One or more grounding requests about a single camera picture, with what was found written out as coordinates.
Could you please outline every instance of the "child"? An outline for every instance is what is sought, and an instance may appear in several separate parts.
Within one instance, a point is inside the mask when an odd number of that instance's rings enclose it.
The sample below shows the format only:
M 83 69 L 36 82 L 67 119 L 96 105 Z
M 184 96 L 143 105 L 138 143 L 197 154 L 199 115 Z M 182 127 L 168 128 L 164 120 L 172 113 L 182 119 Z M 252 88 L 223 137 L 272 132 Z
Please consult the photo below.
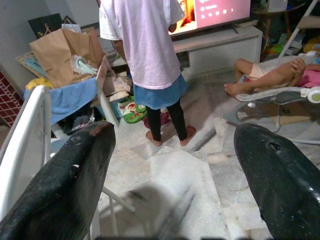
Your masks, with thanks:
M 101 0 L 100 36 L 112 40 L 127 62 L 135 103 L 145 105 L 150 130 L 146 138 L 160 147 L 160 109 L 167 108 L 185 146 L 196 129 L 185 124 L 180 98 L 187 89 L 168 34 L 185 16 L 177 0 Z
M 279 67 L 264 72 L 256 63 L 238 59 L 235 64 L 237 83 L 225 84 L 225 91 L 231 95 L 250 94 L 252 91 L 261 92 L 282 87 L 312 88 L 320 85 L 320 64 L 305 65 L 302 58 L 296 58 Z M 239 82 L 246 75 L 245 82 Z

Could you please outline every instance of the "bare foot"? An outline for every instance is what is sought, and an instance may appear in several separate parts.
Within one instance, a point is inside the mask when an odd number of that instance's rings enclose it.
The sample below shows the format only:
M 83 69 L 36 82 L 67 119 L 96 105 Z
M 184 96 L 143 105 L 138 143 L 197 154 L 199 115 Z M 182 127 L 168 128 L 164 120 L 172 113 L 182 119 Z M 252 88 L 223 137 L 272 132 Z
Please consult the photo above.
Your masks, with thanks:
M 245 83 L 225 84 L 224 90 L 233 97 L 238 94 L 250 94 L 252 92 L 252 89 Z
M 157 146 L 157 147 L 160 147 L 160 146 L 162 145 L 162 142 L 161 142 L 161 141 L 156 141 L 156 140 L 154 140 L 154 137 L 152 136 L 151 131 L 148 131 L 148 132 L 145 134 L 145 137 L 146 137 L 150 142 L 152 142 L 155 146 Z
M 190 140 L 196 135 L 197 130 L 193 126 L 186 127 L 186 139 L 180 141 L 181 146 L 186 146 Z

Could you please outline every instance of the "white t-shirt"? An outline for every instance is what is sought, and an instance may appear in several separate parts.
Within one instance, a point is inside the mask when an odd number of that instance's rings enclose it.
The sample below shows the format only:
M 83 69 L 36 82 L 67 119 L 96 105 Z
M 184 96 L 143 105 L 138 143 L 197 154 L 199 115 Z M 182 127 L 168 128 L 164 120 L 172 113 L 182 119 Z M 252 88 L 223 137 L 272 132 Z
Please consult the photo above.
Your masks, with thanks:
M 102 0 L 100 36 L 122 40 L 133 83 L 170 87 L 181 74 L 168 28 L 185 14 L 177 0 Z

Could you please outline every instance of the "tv screen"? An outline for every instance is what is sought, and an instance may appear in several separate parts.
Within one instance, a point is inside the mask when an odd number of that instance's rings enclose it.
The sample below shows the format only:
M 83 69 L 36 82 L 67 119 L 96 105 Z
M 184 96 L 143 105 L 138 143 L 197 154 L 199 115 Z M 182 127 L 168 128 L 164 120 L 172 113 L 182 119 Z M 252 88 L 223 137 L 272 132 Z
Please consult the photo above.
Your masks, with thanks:
M 251 0 L 178 0 L 185 17 L 171 35 L 221 25 L 250 16 Z

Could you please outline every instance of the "person lying down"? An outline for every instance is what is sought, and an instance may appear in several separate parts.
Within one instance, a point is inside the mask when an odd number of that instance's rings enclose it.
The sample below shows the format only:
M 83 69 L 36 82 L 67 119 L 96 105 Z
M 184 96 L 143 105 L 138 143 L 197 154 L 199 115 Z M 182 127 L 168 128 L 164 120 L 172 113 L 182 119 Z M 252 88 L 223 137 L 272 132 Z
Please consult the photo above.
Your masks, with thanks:
M 283 87 L 320 86 L 320 63 L 306 65 L 299 57 L 269 72 L 257 63 L 240 58 L 235 61 L 234 69 L 236 83 L 224 85 L 226 93 L 232 97 Z

